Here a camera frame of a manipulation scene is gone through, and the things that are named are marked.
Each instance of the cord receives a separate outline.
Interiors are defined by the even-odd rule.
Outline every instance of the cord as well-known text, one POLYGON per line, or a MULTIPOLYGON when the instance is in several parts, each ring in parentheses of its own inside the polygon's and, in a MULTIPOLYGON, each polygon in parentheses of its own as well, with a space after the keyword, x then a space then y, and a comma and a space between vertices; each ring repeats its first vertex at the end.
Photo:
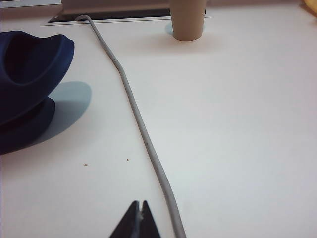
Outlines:
POLYGON ((184 231, 184 227, 182 224, 182 220, 178 211, 178 207, 177 207, 177 203, 173 194, 173 190, 168 182, 167 176, 164 172, 164 169, 162 167, 162 164, 159 161, 159 157, 154 149, 154 146, 151 142, 149 133, 144 125, 142 116, 140 114, 139 108, 137 103, 135 102, 132 90, 130 88, 129 82, 127 80, 127 77, 125 75, 124 69, 121 66, 121 64, 119 63, 118 59, 115 57, 115 55, 113 54, 113 52, 111 51, 111 49, 109 48, 109 46, 105 43, 105 41, 103 40, 102 36, 100 35, 98 29, 96 28, 95 24, 93 23, 92 19, 90 18, 90 16, 87 15, 81 15, 78 16, 75 21, 80 21, 80 20, 84 20, 87 19, 91 25, 91 27, 93 28, 101 46, 103 47, 103 49, 105 50, 105 52, 108 54, 108 56, 110 57, 110 59, 112 60, 114 66, 117 68, 117 70, 120 73, 121 79, 122 79, 122 83, 124 85, 125 91, 127 93, 127 96, 129 98, 129 102, 135 117, 135 120, 137 121, 137 124, 139 126, 139 130, 140 133, 142 135, 143 141, 144 141, 144 145, 148 151, 150 160, 152 162, 152 165, 154 167, 154 170, 157 174, 159 183, 162 187, 164 196, 165 196, 165 200, 167 203, 167 207, 168 207, 168 211, 169 211, 169 215, 172 221, 172 225, 173 225, 173 229, 174 229, 174 233, 175 233, 175 237, 176 238, 186 238, 186 234, 184 231))

